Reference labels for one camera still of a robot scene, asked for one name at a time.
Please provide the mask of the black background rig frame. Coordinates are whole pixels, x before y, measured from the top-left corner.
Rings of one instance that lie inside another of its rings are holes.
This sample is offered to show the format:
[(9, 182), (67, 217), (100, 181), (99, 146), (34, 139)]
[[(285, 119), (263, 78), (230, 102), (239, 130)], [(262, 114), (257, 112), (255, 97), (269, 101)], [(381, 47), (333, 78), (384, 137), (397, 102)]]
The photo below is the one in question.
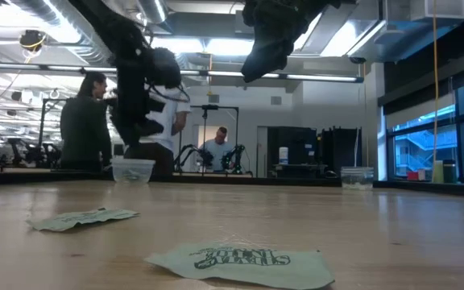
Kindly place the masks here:
[[(239, 108), (237, 106), (200, 105), (192, 106), (193, 112), (188, 116), (187, 126), (175, 136), (175, 158), (179, 150), (188, 144), (199, 147), (209, 139), (216, 136), (220, 126), (228, 130), (226, 141), (234, 145), (234, 149), (223, 156), (222, 166), (225, 175), (229, 173), (241, 173), (241, 157), (244, 146), (238, 142)], [(213, 174), (209, 168), (204, 168), (197, 162), (196, 156), (188, 159), (183, 166), (183, 173), (198, 173), (202, 176)]]

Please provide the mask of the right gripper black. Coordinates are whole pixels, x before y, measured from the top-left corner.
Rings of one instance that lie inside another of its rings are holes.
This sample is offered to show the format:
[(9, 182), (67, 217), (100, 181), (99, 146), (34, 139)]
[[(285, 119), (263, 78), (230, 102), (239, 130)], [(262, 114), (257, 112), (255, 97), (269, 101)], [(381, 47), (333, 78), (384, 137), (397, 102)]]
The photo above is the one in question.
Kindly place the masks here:
[(341, 0), (245, 0), (242, 19), (254, 28), (255, 41), (241, 69), (243, 80), (284, 69), (292, 53), (290, 36), (305, 33), (328, 6), (337, 9)]

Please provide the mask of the person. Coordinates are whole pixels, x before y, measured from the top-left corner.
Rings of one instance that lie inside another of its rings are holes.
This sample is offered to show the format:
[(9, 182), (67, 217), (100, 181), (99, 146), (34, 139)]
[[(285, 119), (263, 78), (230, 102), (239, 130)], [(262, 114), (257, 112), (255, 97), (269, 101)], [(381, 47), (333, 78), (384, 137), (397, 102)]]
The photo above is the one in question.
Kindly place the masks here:
[(164, 103), (161, 112), (150, 111), (146, 117), (163, 126), (160, 133), (142, 135), (139, 144), (129, 146), (124, 158), (134, 160), (154, 160), (153, 176), (171, 176), (174, 169), (174, 142), (173, 137), (185, 128), (187, 116), (191, 111), (190, 103), (179, 101), (183, 93), (177, 89), (167, 89), (156, 86), (151, 90), (150, 98)]
[(209, 169), (213, 172), (223, 172), (225, 170), (222, 166), (222, 158), (234, 149), (234, 145), (226, 141), (227, 133), (228, 130), (220, 126), (217, 129), (216, 136), (213, 139), (205, 141), (205, 143), (200, 146), (200, 149), (205, 149), (212, 155), (212, 165)]
[(69, 98), (60, 116), (63, 169), (100, 172), (110, 162), (111, 140), (106, 119), (106, 76), (88, 72), (79, 92)]

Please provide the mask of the dark framed window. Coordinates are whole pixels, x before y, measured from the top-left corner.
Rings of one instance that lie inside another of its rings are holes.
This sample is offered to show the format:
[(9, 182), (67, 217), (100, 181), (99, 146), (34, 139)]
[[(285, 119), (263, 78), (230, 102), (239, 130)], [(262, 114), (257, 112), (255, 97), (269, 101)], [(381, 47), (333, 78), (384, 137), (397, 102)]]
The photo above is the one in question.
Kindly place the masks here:
[(464, 182), (464, 86), (417, 106), (386, 115), (389, 176), (426, 170), (432, 179), (436, 160), (455, 160), (457, 182)]

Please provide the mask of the wide clear plastic bin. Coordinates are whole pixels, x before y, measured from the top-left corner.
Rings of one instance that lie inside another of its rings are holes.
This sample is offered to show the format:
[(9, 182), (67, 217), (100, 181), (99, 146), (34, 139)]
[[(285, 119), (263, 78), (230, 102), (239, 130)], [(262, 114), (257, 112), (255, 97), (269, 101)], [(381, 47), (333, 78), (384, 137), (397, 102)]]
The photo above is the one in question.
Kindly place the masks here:
[(155, 161), (150, 159), (123, 159), (111, 160), (111, 167), (116, 182), (148, 183)]

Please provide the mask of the dark green tumbler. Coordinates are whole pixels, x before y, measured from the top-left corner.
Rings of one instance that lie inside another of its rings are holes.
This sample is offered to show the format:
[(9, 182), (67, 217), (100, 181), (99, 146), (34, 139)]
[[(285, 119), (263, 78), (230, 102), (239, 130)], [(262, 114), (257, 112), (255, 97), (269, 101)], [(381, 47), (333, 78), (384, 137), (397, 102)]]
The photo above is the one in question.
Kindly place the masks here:
[(442, 161), (443, 178), (447, 184), (455, 184), (457, 182), (457, 166), (454, 159), (445, 159)]

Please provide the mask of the small clear glass cup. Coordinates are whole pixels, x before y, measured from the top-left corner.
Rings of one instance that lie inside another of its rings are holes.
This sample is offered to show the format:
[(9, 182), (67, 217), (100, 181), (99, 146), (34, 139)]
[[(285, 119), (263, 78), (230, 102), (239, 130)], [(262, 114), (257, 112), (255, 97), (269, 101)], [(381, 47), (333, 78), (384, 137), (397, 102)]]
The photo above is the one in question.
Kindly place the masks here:
[(374, 169), (370, 167), (342, 167), (341, 182), (344, 189), (370, 191), (373, 189)]

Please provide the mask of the black aluminium table frame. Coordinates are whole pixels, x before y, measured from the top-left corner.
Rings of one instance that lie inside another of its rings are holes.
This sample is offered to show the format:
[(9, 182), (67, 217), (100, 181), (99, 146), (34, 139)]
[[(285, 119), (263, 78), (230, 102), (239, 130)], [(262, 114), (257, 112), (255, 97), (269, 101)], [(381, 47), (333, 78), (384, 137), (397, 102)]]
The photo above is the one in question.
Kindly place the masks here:
[[(0, 184), (26, 184), (68, 180), (112, 180), (113, 174), (77, 171), (40, 171), (23, 168), (12, 168), (8, 172), (0, 171)], [(241, 176), (172, 176), (151, 178), (153, 182), (182, 184), (232, 184), (262, 186), (301, 186), (301, 187), (334, 187), (342, 183), (334, 179), (267, 179)], [(416, 192), (438, 193), (464, 197), (464, 184), (434, 184), (411, 181), (375, 181), (375, 189), (403, 189)]]

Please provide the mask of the green stevia packet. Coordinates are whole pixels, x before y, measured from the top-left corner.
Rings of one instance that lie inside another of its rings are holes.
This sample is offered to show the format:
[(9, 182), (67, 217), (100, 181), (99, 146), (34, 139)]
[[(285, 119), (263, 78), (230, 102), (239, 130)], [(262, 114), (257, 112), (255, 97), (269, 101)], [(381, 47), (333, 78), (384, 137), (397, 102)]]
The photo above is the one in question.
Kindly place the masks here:
[(34, 230), (63, 232), (75, 226), (88, 225), (99, 222), (124, 220), (139, 216), (139, 213), (128, 209), (95, 209), (86, 212), (61, 213), (40, 221), (28, 220), (27, 224)]
[(322, 253), (241, 244), (181, 244), (145, 258), (193, 280), (219, 278), (291, 290), (313, 290), (335, 282)]

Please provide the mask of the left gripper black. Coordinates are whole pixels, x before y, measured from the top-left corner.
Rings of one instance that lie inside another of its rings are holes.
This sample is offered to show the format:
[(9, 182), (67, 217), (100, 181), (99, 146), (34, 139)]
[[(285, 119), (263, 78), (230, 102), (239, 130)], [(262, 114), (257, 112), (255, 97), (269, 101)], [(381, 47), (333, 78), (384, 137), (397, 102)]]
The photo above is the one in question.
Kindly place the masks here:
[(167, 48), (121, 47), (116, 53), (117, 99), (110, 103), (110, 120), (128, 147), (140, 145), (140, 137), (160, 134), (164, 126), (146, 118), (161, 112), (165, 103), (162, 95), (151, 97), (164, 87), (180, 86), (180, 67), (175, 54)]

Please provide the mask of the long ceiling light bar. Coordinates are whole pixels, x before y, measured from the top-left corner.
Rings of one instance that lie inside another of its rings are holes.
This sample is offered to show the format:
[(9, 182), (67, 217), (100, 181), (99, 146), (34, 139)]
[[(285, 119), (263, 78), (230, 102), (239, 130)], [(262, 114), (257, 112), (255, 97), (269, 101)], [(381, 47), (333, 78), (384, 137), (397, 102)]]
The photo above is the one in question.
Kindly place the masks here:
[[(84, 67), (76, 65), (54, 65), (54, 64), (20, 64), (20, 63), (0, 63), (0, 73), (12, 73), (22, 71), (25, 73), (47, 72), (54, 75), (74, 75), (86, 72), (99, 72), (116, 77), (117, 69), (111, 67)], [(209, 71), (209, 70), (181, 70), (184, 77), (235, 77), (243, 78), (240, 72), (229, 71)], [(362, 83), (363, 77), (348, 77), (336, 75), (320, 74), (291, 74), (291, 73), (268, 73), (262, 79), (280, 79), (290, 81), (322, 81), (322, 82), (341, 82), (341, 83)]]

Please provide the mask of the pale green bottle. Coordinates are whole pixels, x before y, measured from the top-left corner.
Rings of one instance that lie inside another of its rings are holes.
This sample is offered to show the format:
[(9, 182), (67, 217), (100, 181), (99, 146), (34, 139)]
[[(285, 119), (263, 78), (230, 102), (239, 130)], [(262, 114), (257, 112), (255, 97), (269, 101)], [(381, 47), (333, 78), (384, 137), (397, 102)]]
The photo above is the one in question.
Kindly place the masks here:
[(443, 161), (436, 160), (433, 164), (433, 183), (443, 184), (444, 183), (444, 169), (443, 169)]

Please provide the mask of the black cabinet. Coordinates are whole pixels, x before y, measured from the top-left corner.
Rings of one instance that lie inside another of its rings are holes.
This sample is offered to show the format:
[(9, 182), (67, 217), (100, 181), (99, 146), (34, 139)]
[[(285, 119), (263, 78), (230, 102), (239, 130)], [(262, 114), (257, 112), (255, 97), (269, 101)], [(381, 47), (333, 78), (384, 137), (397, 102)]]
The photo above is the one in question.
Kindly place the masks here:
[[(289, 149), (289, 164), (279, 164), (279, 148)], [(270, 177), (316, 179), (317, 130), (308, 127), (267, 128), (267, 170)]]
[(321, 131), (321, 161), (338, 175), (344, 167), (362, 165), (362, 129), (332, 127)]

